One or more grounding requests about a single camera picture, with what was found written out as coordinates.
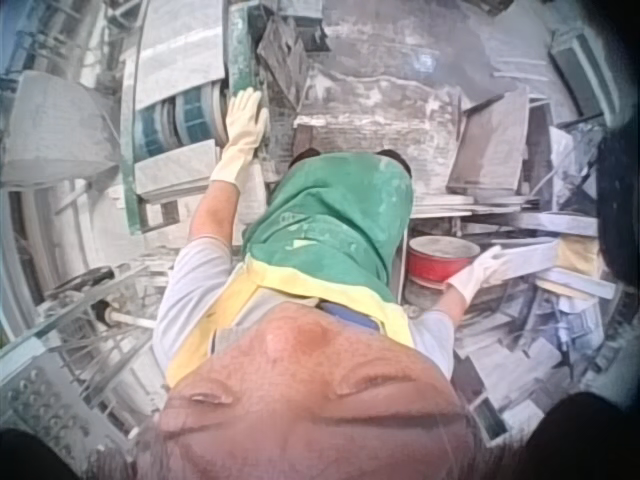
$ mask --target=workshop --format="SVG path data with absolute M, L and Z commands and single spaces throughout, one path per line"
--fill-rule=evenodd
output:
M 607 3 L 2 0 L 2 478 L 637 475 Z

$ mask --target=eye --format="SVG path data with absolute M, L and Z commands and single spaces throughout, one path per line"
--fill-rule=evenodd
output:
M 338 396 L 355 395 L 366 390 L 371 390 L 392 383 L 413 382 L 414 378 L 406 375 L 369 375 L 352 381 L 341 382 L 338 386 Z
M 194 393 L 189 400 L 203 405 L 229 405 L 233 399 L 229 395 L 216 395 L 212 393 Z

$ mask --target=glove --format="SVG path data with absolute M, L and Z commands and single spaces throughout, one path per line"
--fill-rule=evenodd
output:
M 467 268 L 451 277 L 447 284 L 455 287 L 464 296 L 468 306 L 481 287 L 489 286 L 489 278 L 504 265 L 506 260 L 507 257 L 502 254 L 502 247 L 493 247 L 476 258 L 475 262 Z
M 220 161 L 211 174 L 211 181 L 233 183 L 239 187 L 242 174 L 253 160 L 253 155 L 262 141 L 269 119 L 266 108 L 258 104 L 262 92 L 248 88 L 231 99 L 227 109 L 227 133 L 229 143 L 224 147 Z

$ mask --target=marble slab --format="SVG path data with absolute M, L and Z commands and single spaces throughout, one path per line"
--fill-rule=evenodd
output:
M 223 0 L 151 0 L 144 22 L 136 110 L 225 77 Z
M 216 164 L 216 143 L 213 140 L 173 150 L 136 163 L 136 191 L 142 197 L 169 195 L 209 182 Z

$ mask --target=hand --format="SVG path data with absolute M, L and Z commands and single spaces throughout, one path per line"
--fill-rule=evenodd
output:
M 447 283 L 464 296 L 469 306 L 478 290 L 489 285 L 490 277 L 504 265 L 506 259 L 502 254 L 502 247 L 493 247 L 476 258 L 467 268 L 456 273 Z
M 211 181 L 241 182 L 242 173 L 260 145 L 269 119 L 269 112 L 258 105 L 262 92 L 248 88 L 231 99 L 227 108 L 227 132 L 229 143 L 222 151 L 222 158 L 211 175 Z

